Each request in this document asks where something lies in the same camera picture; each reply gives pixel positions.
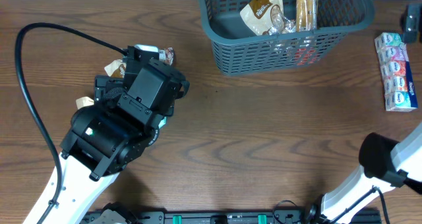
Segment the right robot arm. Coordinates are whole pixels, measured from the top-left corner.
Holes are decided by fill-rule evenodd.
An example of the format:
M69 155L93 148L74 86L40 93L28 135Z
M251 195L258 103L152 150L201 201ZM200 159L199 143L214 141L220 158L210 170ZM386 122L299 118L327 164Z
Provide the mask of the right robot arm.
M402 33L383 32L375 49L384 84L385 109L410 112L419 107L407 45L421 40L421 4L411 3L403 13ZM310 208L304 223L352 223L365 219L363 209L384 193L407 186L421 193L421 127L401 142L375 132L359 150L359 166L333 191L323 194Z

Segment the orange biscuit roll pack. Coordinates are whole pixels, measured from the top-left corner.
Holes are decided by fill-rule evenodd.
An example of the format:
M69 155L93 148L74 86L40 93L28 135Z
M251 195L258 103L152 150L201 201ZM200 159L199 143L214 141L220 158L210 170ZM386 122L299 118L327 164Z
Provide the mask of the orange biscuit roll pack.
M318 0L296 0L296 32L314 33L317 29ZM312 55L315 49L311 47L314 40L313 35L305 36L297 50L296 59L299 59L298 65L313 63Z

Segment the teal wet wipes pack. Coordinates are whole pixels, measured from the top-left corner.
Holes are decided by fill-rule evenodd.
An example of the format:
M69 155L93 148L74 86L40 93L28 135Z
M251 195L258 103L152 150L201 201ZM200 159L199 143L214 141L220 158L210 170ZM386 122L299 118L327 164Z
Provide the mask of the teal wet wipes pack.
M161 129L163 126L165 126L165 125L166 125L166 123L167 123L167 118L166 118L166 117L164 117L164 118L160 121L160 123L159 123L159 125L158 125L158 128L159 128L159 129Z

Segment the beige snack bag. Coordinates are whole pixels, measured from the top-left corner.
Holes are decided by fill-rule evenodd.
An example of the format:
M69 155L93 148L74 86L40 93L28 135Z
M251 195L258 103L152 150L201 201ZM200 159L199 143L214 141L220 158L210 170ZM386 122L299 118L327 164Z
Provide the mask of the beige snack bag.
M76 107L77 109L81 109L83 107L88 107L94 105L94 100L89 98L88 96L84 96L82 98L78 98L76 100Z
M252 0L241 10L240 16L257 36L296 31L295 21L284 15L283 0Z
M172 47L159 49L159 60L173 66L175 64L175 51ZM123 78L126 71L126 63L122 59L116 59L104 67L106 74L114 78Z

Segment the multicolour tissue pack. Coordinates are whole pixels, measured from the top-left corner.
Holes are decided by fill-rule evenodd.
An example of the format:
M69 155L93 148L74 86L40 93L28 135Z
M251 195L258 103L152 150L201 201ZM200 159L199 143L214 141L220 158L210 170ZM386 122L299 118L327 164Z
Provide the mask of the multicolour tissue pack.
M407 45L397 33L383 32L375 38L387 111L410 112L418 108Z

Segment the dark grey plastic basket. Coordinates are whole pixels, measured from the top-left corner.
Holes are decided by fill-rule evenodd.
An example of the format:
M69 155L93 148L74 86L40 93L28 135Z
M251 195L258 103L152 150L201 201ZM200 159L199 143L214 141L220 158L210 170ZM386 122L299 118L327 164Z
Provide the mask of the dark grey plastic basket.
M316 29L257 36L241 19L241 10L251 1L198 0L202 27L224 75L306 67L348 33L368 27L375 16L372 0L318 0Z

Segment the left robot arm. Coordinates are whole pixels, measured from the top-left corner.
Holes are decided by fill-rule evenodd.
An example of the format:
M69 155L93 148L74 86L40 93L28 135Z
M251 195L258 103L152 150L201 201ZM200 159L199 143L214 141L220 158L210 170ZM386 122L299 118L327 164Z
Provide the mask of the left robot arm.
M117 77L97 75L94 102L81 107L61 142L52 173L25 223L78 223L120 172L151 146L185 97L189 82L156 46L137 44Z

